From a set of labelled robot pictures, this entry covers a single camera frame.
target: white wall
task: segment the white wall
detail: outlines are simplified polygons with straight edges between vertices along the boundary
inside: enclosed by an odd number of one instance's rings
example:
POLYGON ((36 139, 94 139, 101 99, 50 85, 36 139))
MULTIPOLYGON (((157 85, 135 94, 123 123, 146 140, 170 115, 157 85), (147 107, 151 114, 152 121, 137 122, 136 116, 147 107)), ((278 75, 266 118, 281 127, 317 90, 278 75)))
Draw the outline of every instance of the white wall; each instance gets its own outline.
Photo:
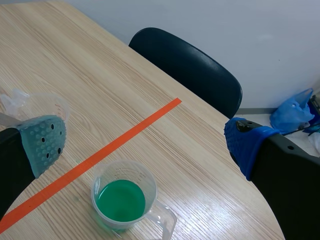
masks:
POLYGON ((275 108, 320 78, 319 0, 67 2, 126 44, 157 27, 203 50, 240 82, 241 108, 275 108))

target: black cable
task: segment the black cable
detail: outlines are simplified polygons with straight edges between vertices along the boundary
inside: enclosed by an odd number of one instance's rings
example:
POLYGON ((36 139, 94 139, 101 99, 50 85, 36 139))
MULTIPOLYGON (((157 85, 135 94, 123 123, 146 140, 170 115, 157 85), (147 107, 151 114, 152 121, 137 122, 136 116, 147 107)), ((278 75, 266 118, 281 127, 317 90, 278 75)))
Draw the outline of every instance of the black cable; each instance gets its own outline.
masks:
POLYGON ((309 128, 312 128, 312 127, 314 127, 314 126, 319 126, 319 125, 320 125, 320 123, 317 123, 317 124, 314 124, 314 125, 310 125, 310 126, 307 126, 307 127, 305 127, 305 128, 302 128, 302 129, 298 129, 298 130, 295 130, 295 131, 292 131, 292 132, 288 132, 288 133, 282 134, 282 136, 287 136, 287 135, 289 135, 289 134, 293 134, 293 133, 296 133, 296 132, 299 132, 299 131, 302 131, 302 130, 305 130, 305 129, 309 129, 309 128))

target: green liquid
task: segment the green liquid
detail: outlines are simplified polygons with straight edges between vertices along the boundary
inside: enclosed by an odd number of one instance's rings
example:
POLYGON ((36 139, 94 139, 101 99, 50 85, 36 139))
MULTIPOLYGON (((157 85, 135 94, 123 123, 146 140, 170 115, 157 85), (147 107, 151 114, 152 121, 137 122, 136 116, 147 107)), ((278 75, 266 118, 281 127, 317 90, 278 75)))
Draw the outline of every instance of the green liquid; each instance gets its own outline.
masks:
POLYGON ((132 181, 116 180, 106 185, 96 200, 99 210, 118 222, 140 218, 145 211, 145 195, 132 181))

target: teal gripper pad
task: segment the teal gripper pad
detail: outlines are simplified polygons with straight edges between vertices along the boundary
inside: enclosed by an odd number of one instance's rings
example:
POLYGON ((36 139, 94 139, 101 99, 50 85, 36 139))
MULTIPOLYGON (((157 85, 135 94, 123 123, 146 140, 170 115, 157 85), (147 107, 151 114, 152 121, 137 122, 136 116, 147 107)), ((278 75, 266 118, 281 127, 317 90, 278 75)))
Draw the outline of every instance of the teal gripper pad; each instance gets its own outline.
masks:
POLYGON ((66 143, 65 122, 56 115, 28 119, 15 126, 37 179, 62 154, 66 143))

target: measuring cup handle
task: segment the measuring cup handle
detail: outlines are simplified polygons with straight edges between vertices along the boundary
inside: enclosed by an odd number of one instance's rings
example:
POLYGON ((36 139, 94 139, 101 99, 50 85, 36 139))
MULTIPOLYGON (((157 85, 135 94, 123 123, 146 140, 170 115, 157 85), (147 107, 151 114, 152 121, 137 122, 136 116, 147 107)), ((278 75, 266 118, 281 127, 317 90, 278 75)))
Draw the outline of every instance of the measuring cup handle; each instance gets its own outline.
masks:
POLYGON ((177 223, 177 217, 173 211, 156 199, 146 217, 162 228, 162 240, 171 239, 177 223))

